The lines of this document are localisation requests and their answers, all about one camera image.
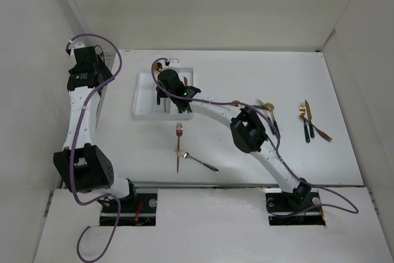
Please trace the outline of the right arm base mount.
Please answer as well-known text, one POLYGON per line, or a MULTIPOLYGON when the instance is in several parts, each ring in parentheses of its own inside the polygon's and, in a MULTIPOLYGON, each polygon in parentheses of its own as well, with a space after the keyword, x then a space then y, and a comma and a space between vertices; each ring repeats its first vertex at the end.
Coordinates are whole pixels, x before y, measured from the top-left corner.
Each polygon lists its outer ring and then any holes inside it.
POLYGON ((317 191, 312 191, 301 205, 291 205, 285 193, 268 192, 265 197, 270 226, 326 225, 324 212, 320 206, 300 213, 320 204, 320 195, 317 191))

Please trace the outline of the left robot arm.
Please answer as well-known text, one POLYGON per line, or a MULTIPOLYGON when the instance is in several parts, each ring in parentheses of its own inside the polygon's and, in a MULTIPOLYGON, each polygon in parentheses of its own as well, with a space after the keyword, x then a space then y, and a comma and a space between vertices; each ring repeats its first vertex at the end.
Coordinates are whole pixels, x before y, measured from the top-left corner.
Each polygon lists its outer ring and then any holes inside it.
POLYGON ((126 212, 136 208, 137 193, 129 179, 118 177, 111 161, 95 141, 102 98, 98 86, 112 78, 95 47, 78 43, 69 50, 76 64, 69 70, 68 132, 62 149, 53 155, 54 166, 70 192, 102 192, 126 212))

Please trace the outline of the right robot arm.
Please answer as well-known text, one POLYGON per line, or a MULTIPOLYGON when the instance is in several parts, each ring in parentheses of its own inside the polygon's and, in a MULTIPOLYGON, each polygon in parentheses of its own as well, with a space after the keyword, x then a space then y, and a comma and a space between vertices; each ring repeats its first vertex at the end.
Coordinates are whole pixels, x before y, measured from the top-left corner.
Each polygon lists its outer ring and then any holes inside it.
POLYGON ((305 206, 311 191, 307 182, 291 172, 276 148, 265 147, 268 135, 259 111, 241 102, 214 102, 203 98, 201 90, 186 86, 169 67, 169 59, 158 58, 151 65, 158 100, 169 98, 179 111, 207 116, 231 130, 235 147, 254 157, 270 173, 284 195, 286 205, 298 210, 305 206))

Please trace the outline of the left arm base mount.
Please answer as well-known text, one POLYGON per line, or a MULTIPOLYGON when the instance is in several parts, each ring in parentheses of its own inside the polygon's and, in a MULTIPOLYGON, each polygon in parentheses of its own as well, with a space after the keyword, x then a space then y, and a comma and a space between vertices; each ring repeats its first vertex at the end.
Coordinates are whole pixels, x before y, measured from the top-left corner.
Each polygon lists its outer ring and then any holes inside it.
MULTIPOLYGON (((137 193, 136 196, 120 199, 121 211, 118 226, 150 227, 156 225, 157 210, 156 192, 137 193)), ((118 214, 118 204, 114 199, 104 198, 99 226, 114 226, 118 214)))

